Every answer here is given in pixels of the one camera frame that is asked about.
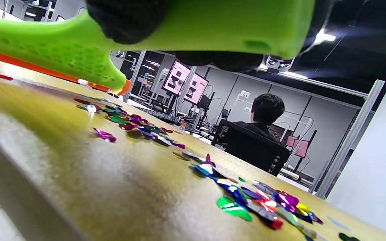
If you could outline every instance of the tabletop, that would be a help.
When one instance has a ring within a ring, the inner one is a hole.
[[[0,204],[26,240],[305,240],[286,222],[272,230],[254,214],[251,222],[226,214],[216,205],[222,189],[172,154],[181,149],[132,139],[104,113],[90,114],[73,100],[84,94],[116,102],[112,96],[2,62],[0,74],[14,78],[0,79]],[[92,128],[118,140],[92,137]],[[329,241],[339,241],[339,232],[386,241],[383,230],[187,133],[169,135],[187,151],[210,154],[232,178],[259,180],[299,198],[324,224],[300,222]]]

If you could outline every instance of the black ceiling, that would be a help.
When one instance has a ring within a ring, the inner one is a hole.
[[[291,72],[365,93],[376,79],[386,81],[386,1],[337,1],[326,33],[335,35],[336,40],[323,42],[297,57]],[[385,91],[386,84],[374,110]],[[361,100],[351,101],[352,98],[344,95],[323,93],[319,94],[354,105],[362,104]]]

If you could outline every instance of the keyboard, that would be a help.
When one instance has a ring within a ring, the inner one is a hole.
[[[180,122],[179,117],[170,116],[168,114],[164,114],[164,113],[160,113],[160,112],[152,111],[152,110],[147,110],[147,109],[140,108],[140,107],[136,107],[136,108],[141,110],[141,111],[144,111],[145,113],[147,113],[151,116],[156,117],[157,119],[161,119],[164,122],[168,122],[168,123],[172,123],[172,124],[176,123],[176,122]]]

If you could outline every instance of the pink screen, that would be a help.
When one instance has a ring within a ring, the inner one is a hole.
[[[192,81],[190,82],[189,90],[187,91],[185,100],[197,104],[205,91],[208,81],[200,77],[199,75],[193,75]]]
[[[297,142],[299,142],[299,140],[295,140],[294,141],[294,146],[297,145]],[[299,147],[297,148],[297,151],[296,153],[294,153],[296,156],[299,156],[299,157],[305,157],[306,156],[306,150],[308,149],[308,141],[301,141],[300,142],[300,145]]]
[[[175,61],[162,88],[179,95],[189,73],[190,70],[187,67]]]
[[[289,136],[288,139],[287,139],[287,146],[293,147],[294,140],[297,140],[297,137]]]

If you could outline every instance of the dark hair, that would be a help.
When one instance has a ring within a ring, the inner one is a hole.
[[[255,122],[270,125],[285,111],[285,104],[281,97],[266,93],[259,95],[253,102],[251,113]]]

